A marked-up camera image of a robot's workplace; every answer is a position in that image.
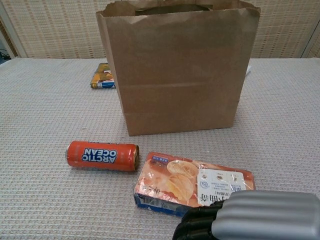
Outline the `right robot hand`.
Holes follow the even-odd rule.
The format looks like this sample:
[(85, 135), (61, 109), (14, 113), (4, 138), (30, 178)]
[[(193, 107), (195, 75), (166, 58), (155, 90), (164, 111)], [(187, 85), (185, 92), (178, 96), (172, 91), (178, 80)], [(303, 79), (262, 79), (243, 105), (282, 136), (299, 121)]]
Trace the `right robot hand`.
[(320, 200), (312, 193), (242, 190), (191, 208), (174, 240), (318, 240)]

